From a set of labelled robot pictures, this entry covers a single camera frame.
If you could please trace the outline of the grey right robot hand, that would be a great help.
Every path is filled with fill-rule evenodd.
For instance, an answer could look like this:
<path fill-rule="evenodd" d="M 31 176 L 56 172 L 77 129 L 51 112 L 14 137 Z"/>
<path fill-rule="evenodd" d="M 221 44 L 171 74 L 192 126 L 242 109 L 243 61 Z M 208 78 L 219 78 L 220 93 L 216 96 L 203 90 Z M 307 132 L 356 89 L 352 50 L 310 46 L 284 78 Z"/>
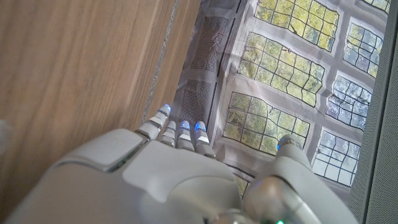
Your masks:
<path fill-rule="evenodd" d="M 8 223 L 355 223 L 287 134 L 244 194 L 206 127 L 163 105 L 137 130 L 115 129 L 55 162 Z"/>

